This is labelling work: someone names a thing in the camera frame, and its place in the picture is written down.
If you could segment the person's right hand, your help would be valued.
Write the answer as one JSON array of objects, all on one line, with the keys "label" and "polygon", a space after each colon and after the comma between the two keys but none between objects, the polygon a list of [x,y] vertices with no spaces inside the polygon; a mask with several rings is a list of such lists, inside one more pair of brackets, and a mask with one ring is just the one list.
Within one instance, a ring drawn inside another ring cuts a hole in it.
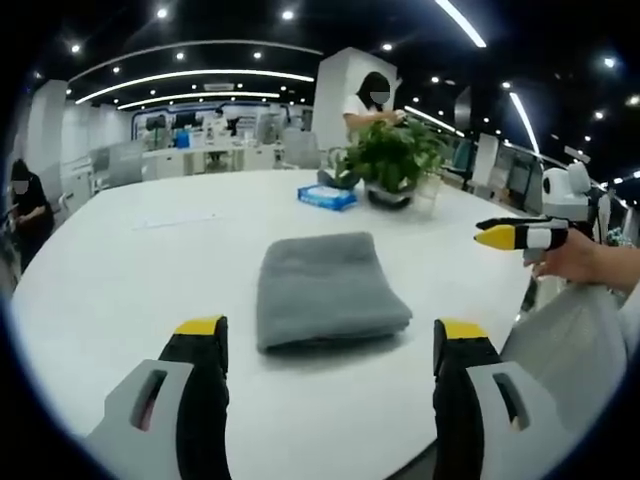
[{"label": "person's right hand", "polygon": [[594,284],[600,280],[603,248],[603,245],[571,229],[561,247],[544,252],[540,260],[528,261],[525,266],[533,268],[536,278],[556,276],[575,283]]}]

